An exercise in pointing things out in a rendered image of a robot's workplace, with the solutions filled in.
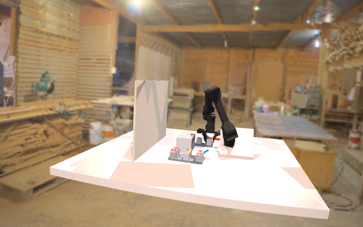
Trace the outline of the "grey flat panel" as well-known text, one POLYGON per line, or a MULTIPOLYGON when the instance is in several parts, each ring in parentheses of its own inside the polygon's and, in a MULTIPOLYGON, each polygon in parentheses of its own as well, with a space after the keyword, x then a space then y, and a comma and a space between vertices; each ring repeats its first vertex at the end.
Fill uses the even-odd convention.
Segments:
POLYGON ((166 136, 168 80, 135 80, 132 161, 166 136))

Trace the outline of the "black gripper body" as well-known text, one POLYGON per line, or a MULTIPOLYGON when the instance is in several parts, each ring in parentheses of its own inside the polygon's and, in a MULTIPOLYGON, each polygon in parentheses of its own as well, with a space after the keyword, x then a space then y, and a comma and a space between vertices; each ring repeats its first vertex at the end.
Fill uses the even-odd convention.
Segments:
POLYGON ((197 133, 199 133, 199 134, 211 133, 211 134, 215 134, 215 136, 220 136, 220 132, 221 131, 215 131, 215 123, 207 123, 207 130, 200 129, 200 128, 197 130, 197 133))

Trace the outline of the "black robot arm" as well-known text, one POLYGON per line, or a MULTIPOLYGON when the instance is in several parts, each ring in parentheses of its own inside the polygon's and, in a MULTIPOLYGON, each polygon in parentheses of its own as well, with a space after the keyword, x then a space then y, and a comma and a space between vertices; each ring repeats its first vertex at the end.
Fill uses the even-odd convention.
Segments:
POLYGON ((236 138, 238 137, 238 133, 234 125, 228 120, 225 109, 221 102, 221 92, 220 88, 217 86, 206 89, 205 91, 205 105, 203 106, 203 119, 208 123, 215 123, 216 115, 214 112, 214 107, 212 105, 212 101, 214 102, 219 117, 222 122, 221 130, 224 145, 227 147, 234 148, 236 138), (213 114, 211 114, 213 113, 213 114))

